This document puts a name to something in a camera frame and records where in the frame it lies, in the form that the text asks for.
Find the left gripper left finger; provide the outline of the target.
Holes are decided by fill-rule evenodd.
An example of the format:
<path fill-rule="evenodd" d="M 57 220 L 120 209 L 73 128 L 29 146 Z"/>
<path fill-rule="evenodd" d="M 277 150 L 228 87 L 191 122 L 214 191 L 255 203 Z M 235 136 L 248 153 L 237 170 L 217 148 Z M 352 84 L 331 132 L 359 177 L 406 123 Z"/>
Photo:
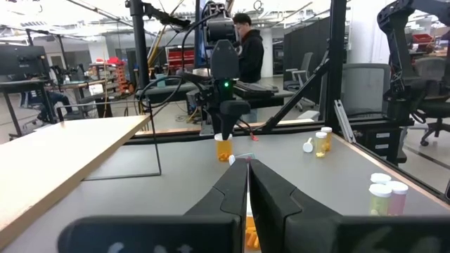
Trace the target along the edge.
<path fill-rule="evenodd" d="M 90 216 L 58 236 L 59 252 L 243 252 L 248 164 L 240 158 L 178 216 Z"/>

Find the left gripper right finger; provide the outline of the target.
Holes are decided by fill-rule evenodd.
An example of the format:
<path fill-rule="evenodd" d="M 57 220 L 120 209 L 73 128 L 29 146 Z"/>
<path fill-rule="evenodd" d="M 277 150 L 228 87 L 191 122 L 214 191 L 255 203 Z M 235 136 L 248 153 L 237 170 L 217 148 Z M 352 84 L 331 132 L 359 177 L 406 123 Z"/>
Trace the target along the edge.
<path fill-rule="evenodd" d="M 250 202 L 263 252 L 448 252 L 445 216 L 343 216 L 259 160 Z"/>

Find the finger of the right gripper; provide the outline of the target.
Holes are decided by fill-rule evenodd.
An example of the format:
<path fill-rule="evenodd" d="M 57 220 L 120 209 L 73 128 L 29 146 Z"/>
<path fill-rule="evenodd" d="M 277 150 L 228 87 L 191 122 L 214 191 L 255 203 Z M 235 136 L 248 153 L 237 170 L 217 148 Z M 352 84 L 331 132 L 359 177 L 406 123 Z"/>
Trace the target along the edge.
<path fill-rule="evenodd" d="M 221 119 L 219 108 L 210 107 L 210 117 L 212 122 L 213 132 L 215 134 L 221 133 Z"/>
<path fill-rule="evenodd" d="M 233 132 L 236 122 L 250 112 L 250 104 L 245 100 L 225 100 L 219 107 L 221 120 L 221 136 L 228 140 Z"/>

